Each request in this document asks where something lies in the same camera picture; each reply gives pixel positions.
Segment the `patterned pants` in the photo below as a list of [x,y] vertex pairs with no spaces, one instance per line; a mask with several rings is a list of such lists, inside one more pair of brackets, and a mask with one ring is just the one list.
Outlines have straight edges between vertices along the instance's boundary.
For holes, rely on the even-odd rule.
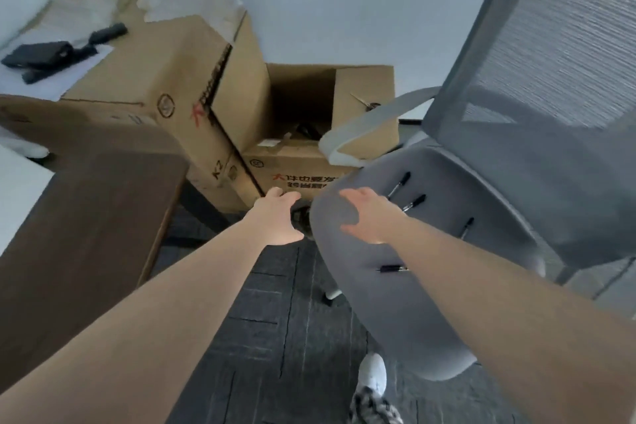
[[368,387],[354,394],[347,422],[348,424],[404,424],[398,410]]

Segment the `forearm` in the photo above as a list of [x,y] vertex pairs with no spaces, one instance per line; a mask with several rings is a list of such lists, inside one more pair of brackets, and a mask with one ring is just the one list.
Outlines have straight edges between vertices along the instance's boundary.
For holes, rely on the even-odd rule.
[[0,396],[0,421],[164,422],[265,246],[249,225],[230,227],[101,316]]
[[636,331],[627,320],[414,219],[387,239],[442,314],[536,422],[627,422]]

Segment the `mesh backrest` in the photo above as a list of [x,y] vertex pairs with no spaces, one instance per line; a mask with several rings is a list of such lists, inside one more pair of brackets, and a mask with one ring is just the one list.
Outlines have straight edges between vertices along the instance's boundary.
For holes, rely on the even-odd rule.
[[423,127],[567,264],[636,253],[636,0],[486,0]]

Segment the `wooden desk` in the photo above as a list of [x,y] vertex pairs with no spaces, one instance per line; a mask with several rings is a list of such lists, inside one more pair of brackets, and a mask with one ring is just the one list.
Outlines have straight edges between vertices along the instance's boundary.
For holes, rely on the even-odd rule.
[[0,392],[147,279],[187,167],[102,152],[53,176],[0,257]]

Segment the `shoe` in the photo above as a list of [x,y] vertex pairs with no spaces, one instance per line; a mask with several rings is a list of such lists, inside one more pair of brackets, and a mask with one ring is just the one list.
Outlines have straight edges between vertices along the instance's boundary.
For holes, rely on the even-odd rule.
[[368,353],[362,359],[356,390],[359,391],[363,387],[369,387],[381,396],[384,395],[387,388],[387,368],[379,354]]

